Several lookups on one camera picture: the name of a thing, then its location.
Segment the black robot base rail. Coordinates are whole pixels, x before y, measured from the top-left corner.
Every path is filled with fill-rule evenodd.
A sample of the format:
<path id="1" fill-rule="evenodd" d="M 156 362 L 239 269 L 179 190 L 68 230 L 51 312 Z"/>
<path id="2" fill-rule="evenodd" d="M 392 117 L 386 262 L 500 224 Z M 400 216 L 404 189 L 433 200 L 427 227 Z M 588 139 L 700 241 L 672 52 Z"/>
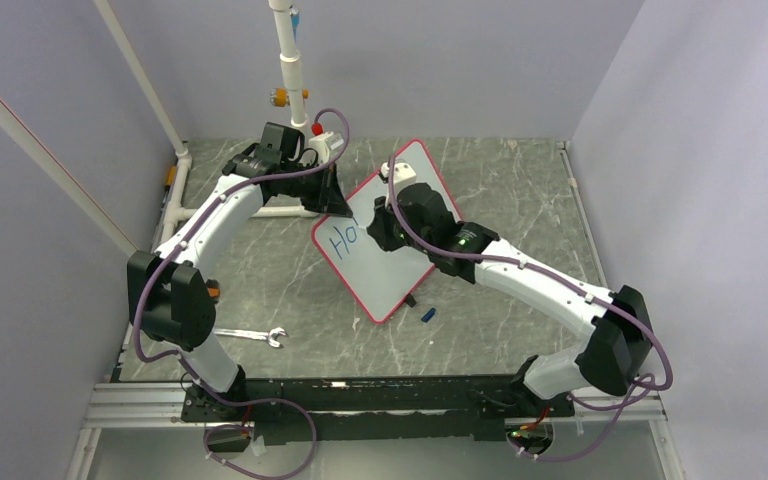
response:
<path id="1" fill-rule="evenodd" d="M 187 389 L 185 423 L 246 422 L 269 446 L 319 441 L 470 437 L 501 441 L 516 422 L 547 423 L 575 409 L 564 394 L 541 400 L 512 375 L 249 379 L 243 407 Z"/>

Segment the pink-framed whiteboard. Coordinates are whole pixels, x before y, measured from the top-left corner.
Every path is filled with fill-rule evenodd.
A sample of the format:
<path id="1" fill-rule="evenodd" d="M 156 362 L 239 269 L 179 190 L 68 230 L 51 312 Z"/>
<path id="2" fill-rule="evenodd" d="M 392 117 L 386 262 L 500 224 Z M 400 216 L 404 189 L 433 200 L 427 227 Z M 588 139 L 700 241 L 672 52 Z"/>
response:
<path id="1" fill-rule="evenodd" d="M 323 217 L 314 224 L 311 239 L 370 320 L 382 324 L 435 266 L 409 247 L 385 252 L 368 235 L 374 200 L 387 192 L 378 171 L 375 168 L 346 195 L 353 216 Z"/>

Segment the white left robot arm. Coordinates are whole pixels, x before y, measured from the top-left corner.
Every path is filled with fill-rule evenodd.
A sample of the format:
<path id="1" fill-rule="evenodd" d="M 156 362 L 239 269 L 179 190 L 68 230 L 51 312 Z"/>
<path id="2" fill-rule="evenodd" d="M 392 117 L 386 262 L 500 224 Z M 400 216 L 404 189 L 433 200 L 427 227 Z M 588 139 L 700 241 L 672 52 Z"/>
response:
<path id="1" fill-rule="evenodd" d="M 152 251 L 128 259 L 133 349 L 144 363 L 173 357 L 224 420 L 247 406 L 246 373 L 214 332 L 207 280 L 233 237 L 270 199 L 287 196 L 308 212 L 351 217 L 338 183 L 342 137 L 307 145 L 302 131 L 269 122 L 259 141 L 223 166 L 216 186 L 184 226 Z"/>

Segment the blue marker cap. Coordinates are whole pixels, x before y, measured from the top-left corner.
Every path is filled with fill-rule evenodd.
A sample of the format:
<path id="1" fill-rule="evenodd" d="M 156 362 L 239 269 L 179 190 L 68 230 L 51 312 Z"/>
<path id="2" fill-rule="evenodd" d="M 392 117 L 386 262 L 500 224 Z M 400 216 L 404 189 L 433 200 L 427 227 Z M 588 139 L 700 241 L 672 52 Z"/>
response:
<path id="1" fill-rule="evenodd" d="M 435 316 L 435 314 L 436 314 L 436 309 L 430 308 L 425 314 L 422 315 L 420 320 L 423 323 L 428 323 Z"/>

